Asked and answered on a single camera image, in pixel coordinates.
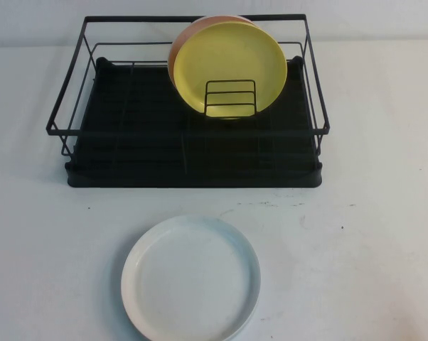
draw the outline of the black dish rack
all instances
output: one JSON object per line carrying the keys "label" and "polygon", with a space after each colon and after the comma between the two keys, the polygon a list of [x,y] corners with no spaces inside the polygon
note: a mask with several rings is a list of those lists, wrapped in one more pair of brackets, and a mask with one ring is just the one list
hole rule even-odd
{"label": "black dish rack", "polygon": [[[300,39],[279,40],[282,47],[296,48],[287,57],[284,89],[270,107],[257,112],[254,80],[213,80],[250,82],[253,100],[211,104],[210,84],[207,84],[204,114],[195,112],[180,98],[169,79],[165,60],[149,56],[130,60],[128,56],[134,54],[127,51],[119,60],[109,56],[124,46],[169,48],[171,41],[105,42],[100,36],[109,32],[106,26],[113,23],[188,25],[200,17],[86,17],[46,127],[49,135],[60,137],[62,154],[70,158],[65,164],[69,185],[155,188],[320,185],[321,140],[329,132],[329,122],[306,16],[245,17],[255,23],[302,25]],[[88,38],[87,27],[92,23],[101,24],[104,33]],[[90,45],[91,39],[97,42]],[[87,65],[78,67],[82,46]],[[107,58],[95,55],[101,47],[109,49],[105,51],[105,55],[109,53]],[[68,91],[74,87],[71,83],[77,91]],[[206,114],[210,105],[247,105],[254,112],[250,117],[220,119]],[[57,123],[57,117],[63,117],[63,123]]]}

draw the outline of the drip tray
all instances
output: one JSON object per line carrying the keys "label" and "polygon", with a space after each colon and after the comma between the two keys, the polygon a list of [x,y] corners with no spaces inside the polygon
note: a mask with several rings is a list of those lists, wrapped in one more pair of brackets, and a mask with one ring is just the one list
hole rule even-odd
{"label": "drip tray", "polygon": [[288,61],[279,98],[241,119],[195,112],[174,89],[166,66],[115,65],[105,58],[96,66],[82,133],[65,164],[71,186],[320,185],[302,58]]}

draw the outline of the white surface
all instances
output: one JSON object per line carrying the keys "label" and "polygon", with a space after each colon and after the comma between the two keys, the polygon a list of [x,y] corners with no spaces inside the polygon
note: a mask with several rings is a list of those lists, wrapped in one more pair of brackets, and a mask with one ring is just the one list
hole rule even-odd
{"label": "white surface", "polygon": [[46,135],[73,49],[0,49],[0,341],[140,340],[124,261],[184,214],[220,217],[257,253],[237,341],[428,340],[428,41],[314,50],[332,125],[321,187],[124,190],[68,187]]}
{"label": "white surface", "polygon": [[65,45],[85,16],[306,13],[312,37],[428,38],[428,0],[0,0],[0,46]]}
{"label": "white surface", "polygon": [[152,227],[130,251],[121,280],[127,315],[153,341],[231,340],[259,292],[252,246],[212,217],[175,217]]}

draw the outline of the white ceramic plate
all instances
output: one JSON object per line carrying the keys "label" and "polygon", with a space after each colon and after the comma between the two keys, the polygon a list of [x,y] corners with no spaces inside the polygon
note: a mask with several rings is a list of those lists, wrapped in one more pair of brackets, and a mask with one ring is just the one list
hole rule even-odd
{"label": "white ceramic plate", "polygon": [[260,265],[245,237],[215,218],[161,222],[135,244],[122,271],[127,315],[152,341],[231,340],[260,292]]}

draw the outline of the white wall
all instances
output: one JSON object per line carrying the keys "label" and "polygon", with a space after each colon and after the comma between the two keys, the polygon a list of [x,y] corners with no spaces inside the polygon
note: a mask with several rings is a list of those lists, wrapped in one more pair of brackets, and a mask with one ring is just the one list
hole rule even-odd
{"label": "white wall", "polygon": [[0,45],[72,44],[87,15],[306,13],[315,39],[428,38],[428,0],[0,0]]}

